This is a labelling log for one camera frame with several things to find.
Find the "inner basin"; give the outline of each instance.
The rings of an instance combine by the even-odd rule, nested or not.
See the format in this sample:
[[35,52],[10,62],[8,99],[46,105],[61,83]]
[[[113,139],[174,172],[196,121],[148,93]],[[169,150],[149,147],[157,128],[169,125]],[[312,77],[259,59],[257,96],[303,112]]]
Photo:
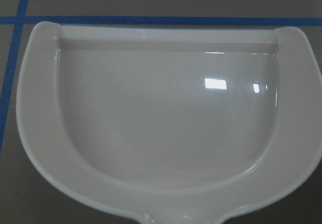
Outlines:
[[277,101],[275,52],[252,46],[61,42],[66,132],[98,171],[142,187],[245,173],[269,143]]

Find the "gray table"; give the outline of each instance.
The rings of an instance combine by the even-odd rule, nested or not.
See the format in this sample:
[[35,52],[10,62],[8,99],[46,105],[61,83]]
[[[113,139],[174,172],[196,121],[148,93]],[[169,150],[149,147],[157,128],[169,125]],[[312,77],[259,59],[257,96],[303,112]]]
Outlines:
[[[52,19],[58,22],[68,19],[38,16],[211,17],[201,21],[207,26],[189,26],[207,28],[276,28],[278,24],[300,24],[322,66],[322,0],[0,0],[0,5],[0,128],[4,129],[3,136],[0,134],[3,137],[0,155],[0,223],[136,223],[97,211],[65,196],[38,174],[22,148],[16,125],[15,97],[18,72],[30,32],[37,20]],[[162,24],[169,20],[148,19],[129,18],[126,21],[118,17],[112,20],[103,17],[97,22],[137,22],[146,25],[147,22]],[[175,18],[174,22],[189,24],[192,21]],[[233,223],[322,223],[322,164],[289,196],[264,209],[226,222]]]

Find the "blue line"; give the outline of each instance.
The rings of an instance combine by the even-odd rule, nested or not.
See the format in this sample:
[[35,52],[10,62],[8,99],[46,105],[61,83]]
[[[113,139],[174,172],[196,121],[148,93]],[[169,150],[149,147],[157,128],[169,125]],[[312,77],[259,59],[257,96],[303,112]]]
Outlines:
[[146,16],[25,16],[0,17],[0,24],[142,24],[231,26],[322,26],[322,18],[146,17]]
[[5,72],[4,83],[0,95],[0,151],[5,133],[6,120],[8,115],[8,108],[10,102],[10,96],[12,92],[12,86],[15,77],[16,64],[18,59],[18,52],[20,48],[20,40],[23,30],[23,23],[19,22],[18,19],[23,19],[26,15],[28,0],[19,0],[17,16],[8,17],[8,19],[16,21],[14,22],[14,29],[11,37],[11,44],[8,53],[7,67]]

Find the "glossy white surface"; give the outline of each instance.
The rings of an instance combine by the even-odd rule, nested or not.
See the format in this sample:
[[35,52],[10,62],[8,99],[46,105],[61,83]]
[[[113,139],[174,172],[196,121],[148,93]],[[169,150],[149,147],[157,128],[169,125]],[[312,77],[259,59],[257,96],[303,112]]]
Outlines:
[[321,158],[305,35],[38,24],[17,120],[40,173],[141,223],[222,223],[299,186]]

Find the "white ceramic tray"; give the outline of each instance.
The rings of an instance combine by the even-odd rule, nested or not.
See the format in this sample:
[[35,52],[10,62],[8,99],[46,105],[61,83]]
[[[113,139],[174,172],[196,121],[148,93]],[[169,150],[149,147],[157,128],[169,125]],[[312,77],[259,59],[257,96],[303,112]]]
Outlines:
[[222,223],[298,187],[322,154],[318,65],[298,29],[38,24],[24,148],[68,196],[144,223]]

